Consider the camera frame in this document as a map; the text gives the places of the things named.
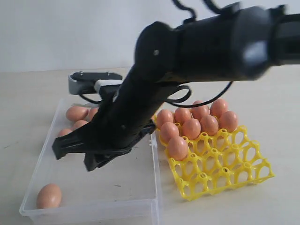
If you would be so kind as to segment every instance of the yellow egg tray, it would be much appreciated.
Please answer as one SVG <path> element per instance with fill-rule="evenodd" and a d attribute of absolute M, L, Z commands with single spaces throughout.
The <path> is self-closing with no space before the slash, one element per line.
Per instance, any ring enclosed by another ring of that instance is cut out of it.
<path fill-rule="evenodd" d="M 244 125 L 231 133 L 220 129 L 214 136 L 202 132 L 195 140 L 183 138 L 188 143 L 188 156 L 183 161 L 176 161 L 169 157 L 167 144 L 159 136 L 184 199 L 191 201 L 202 195 L 214 195 L 274 177 L 270 163 L 260 153 L 258 141 L 248 138 Z"/>

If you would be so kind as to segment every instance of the transparent plastic box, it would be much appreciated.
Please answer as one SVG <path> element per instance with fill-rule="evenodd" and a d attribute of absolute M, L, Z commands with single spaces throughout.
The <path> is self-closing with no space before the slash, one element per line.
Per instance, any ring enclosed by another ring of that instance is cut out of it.
<path fill-rule="evenodd" d="M 145 136 L 129 154 L 87 172 L 84 154 L 67 154 L 56 160 L 52 143 L 58 132 L 72 123 L 65 113 L 73 104 L 86 104 L 69 96 L 59 102 L 36 168 L 27 188 L 20 213 L 35 224 L 161 225 L 161 182 L 155 134 Z M 56 183 L 62 191 L 59 208 L 36 208 L 40 189 Z"/>

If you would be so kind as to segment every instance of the egg carton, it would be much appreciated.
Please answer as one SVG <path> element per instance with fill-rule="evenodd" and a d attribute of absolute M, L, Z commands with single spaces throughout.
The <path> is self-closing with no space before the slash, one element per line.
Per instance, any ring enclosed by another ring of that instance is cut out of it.
<path fill-rule="evenodd" d="M 181 125 L 175 125 L 181 133 Z M 188 144 L 188 156 L 182 161 L 170 157 L 167 143 L 160 135 L 159 139 L 165 146 L 165 154 L 180 194 L 189 201 L 205 194 L 214 195 L 274 177 L 270 163 L 260 153 L 259 142 L 248 138 L 244 125 L 231 133 L 220 129 L 214 136 L 202 132 L 194 140 L 183 136 Z"/>

